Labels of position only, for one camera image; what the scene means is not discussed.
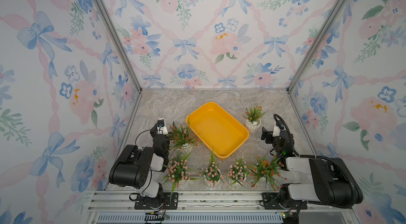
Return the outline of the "large red flower pot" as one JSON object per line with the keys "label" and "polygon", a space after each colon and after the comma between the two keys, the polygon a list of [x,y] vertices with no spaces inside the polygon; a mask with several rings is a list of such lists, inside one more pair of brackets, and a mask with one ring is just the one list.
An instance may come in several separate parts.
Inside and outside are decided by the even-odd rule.
{"label": "large red flower pot", "polygon": [[274,155],[272,160],[268,160],[266,156],[256,159],[256,163],[249,166],[251,172],[251,187],[255,188],[263,180],[265,181],[265,191],[277,192],[282,188],[280,179],[287,180],[286,177],[280,174],[284,164],[281,161],[282,155]]}

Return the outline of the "small red flower pot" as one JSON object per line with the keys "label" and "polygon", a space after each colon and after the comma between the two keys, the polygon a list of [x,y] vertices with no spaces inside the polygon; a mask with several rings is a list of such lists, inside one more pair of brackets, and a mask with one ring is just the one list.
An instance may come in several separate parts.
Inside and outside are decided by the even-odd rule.
{"label": "small red flower pot", "polygon": [[252,106],[245,109],[243,117],[245,119],[245,127],[250,134],[255,133],[260,127],[261,118],[264,114],[265,112],[263,111],[262,106]]}

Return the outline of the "yellow plastic storage tray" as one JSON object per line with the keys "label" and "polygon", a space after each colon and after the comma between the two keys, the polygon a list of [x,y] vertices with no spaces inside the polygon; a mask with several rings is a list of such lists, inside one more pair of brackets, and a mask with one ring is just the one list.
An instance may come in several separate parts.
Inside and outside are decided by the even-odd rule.
{"label": "yellow plastic storage tray", "polygon": [[215,102],[207,102],[190,113],[185,122],[214,154],[229,158],[249,138],[248,129]]}

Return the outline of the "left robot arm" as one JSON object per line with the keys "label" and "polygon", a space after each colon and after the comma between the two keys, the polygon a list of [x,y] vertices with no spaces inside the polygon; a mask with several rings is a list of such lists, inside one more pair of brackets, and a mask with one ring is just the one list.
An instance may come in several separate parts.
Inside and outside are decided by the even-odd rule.
{"label": "left robot arm", "polygon": [[110,170],[109,183],[135,189],[140,200],[159,202],[163,199],[163,187],[152,176],[154,172],[164,172],[169,163],[170,140],[165,120],[158,119],[149,132],[152,146],[126,145]]}

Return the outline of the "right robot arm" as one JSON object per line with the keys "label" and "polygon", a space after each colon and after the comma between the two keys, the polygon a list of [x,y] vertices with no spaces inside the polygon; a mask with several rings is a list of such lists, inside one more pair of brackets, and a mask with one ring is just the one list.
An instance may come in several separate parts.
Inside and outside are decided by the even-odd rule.
{"label": "right robot arm", "polygon": [[276,192],[263,193],[266,208],[315,204],[347,209],[362,203],[363,192],[341,158],[296,155],[293,134],[278,126],[272,131],[262,128],[261,140],[272,145],[270,153],[279,158],[281,170],[311,176],[310,182],[285,183]]}

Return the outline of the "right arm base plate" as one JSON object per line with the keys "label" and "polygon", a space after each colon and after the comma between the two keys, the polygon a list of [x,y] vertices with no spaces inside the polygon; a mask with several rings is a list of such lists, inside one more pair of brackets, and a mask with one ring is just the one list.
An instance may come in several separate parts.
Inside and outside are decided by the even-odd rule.
{"label": "right arm base plate", "polygon": [[298,209],[302,201],[293,200],[289,196],[281,196],[276,192],[262,192],[260,205],[265,210],[289,210]]}

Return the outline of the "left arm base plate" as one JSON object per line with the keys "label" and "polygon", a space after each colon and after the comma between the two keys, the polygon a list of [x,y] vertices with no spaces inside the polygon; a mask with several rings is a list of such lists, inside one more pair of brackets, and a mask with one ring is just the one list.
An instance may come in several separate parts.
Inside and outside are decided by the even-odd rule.
{"label": "left arm base plate", "polygon": [[134,200],[135,210],[177,210],[179,193],[174,192],[159,192],[156,198],[149,198],[146,196],[141,196],[136,193],[136,198]]}

